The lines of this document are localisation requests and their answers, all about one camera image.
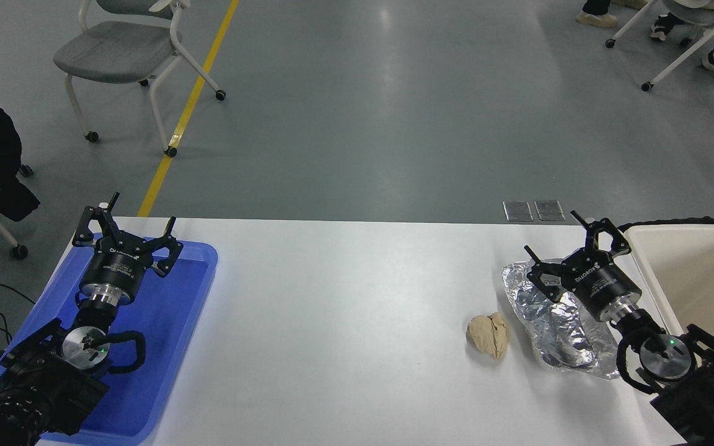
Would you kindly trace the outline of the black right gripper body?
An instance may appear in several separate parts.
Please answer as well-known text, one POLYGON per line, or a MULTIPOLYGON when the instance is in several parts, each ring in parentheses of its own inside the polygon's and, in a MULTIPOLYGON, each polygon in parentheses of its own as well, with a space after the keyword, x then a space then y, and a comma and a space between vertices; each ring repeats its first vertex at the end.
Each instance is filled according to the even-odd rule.
POLYGON ((565 268, 565 288, 597 321, 620 321, 642 296, 605 251, 578 249, 565 259, 565 268))

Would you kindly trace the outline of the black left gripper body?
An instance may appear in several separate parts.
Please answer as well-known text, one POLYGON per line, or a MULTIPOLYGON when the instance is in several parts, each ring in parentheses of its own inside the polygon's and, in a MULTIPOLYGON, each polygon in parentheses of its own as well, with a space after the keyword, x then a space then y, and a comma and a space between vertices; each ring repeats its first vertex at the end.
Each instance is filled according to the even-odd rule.
POLYGON ((137 236, 124 236, 121 245, 112 236, 98 239, 94 255, 82 277, 83 293, 106 285, 125 293, 138 292, 146 271, 154 262, 145 243, 137 236))

